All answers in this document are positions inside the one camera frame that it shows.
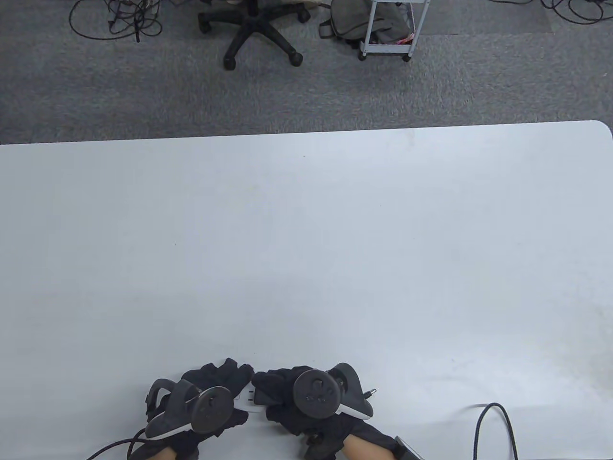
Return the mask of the person's left hand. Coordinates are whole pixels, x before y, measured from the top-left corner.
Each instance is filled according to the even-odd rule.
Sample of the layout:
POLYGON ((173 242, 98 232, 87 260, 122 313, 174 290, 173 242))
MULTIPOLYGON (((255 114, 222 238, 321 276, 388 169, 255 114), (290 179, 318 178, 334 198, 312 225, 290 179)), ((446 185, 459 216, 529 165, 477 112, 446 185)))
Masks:
POLYGON ((129 460, 196 460, 209 438, 244 425, 249 413, 234 405, 254 369, 231 358, 185 372, 179 381, 158 379, 146 396, 146 441, 129 460))

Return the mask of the person's right hand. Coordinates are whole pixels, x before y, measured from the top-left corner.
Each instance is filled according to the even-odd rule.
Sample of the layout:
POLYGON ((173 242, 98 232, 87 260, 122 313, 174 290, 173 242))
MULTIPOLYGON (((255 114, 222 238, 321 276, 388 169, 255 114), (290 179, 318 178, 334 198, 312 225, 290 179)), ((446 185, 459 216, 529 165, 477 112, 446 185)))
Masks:
POLYGON ((305 436, 311 459, 335 460, 342 452, 349 460, 394 460, 398 448, 394 438, 364 420, 335 414, 323 420, 306 416, 293 398, 295 380, 308 366, 258 372, 252 377, 256 390, 279 402, 266 409, 267 420, 280 424, 294 436, 305 436))

